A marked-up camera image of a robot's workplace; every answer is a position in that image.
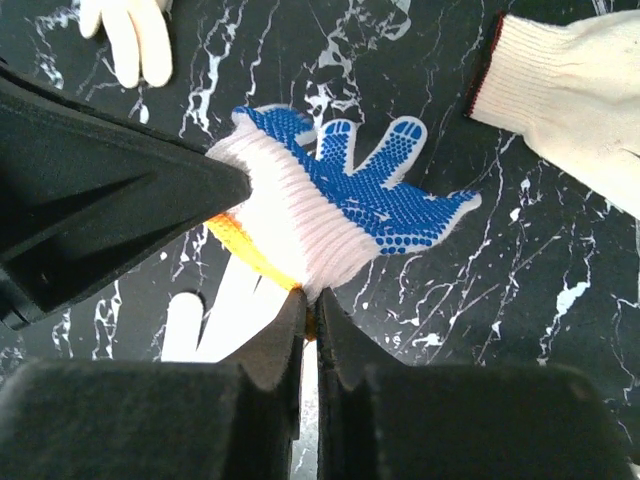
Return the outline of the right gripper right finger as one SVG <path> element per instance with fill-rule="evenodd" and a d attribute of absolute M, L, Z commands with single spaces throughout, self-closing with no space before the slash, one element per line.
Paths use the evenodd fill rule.
<path fill-rule="evenodd" d="M 591 382 L 564 366 L 409 366 L 317 303 L 321 479 L 630 479 Z"/>

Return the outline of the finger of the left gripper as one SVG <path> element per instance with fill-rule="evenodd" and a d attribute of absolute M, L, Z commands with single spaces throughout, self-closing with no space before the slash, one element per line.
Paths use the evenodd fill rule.
<path fill-rule="evenodd" d="M 19 330 L 95 294 L 246 200 L 201 147 L 1 70 L 1 321 Z"/>

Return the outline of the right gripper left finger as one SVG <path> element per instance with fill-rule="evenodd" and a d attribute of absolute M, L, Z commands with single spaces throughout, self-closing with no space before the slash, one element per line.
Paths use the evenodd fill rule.
<path fill-rule="evenodd" d="M 1 389 L 5 479 L 286 479 L 303 292 L 218 363 L 40 359 Z"/>

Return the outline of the blue dotted glove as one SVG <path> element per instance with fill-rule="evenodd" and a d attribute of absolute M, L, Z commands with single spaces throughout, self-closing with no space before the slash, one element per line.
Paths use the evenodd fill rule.
<path fill-rule="evenodd" d="M 160 360 L 223 360 L 269 325 L 288 295 L 271 279 L 230 257 L 209 310 L 196 293 L 181 292 L 171 299 Z"/>
<path fill-rule="evenodd" d="M 208 150 L 210 159 L 250 180 L 250 196 L 207 225 L 234 256 L 309 302 L 338 288 L 370 261 L 430 249 L 481 203 L 469 190 L 437 196 L 404 177 L 428 131 L 413 116 L 387 127 L 362 162 L 357 127 L 339 118 L 315 127 L 286 105 L 233 110 L 234 131 Z"/>

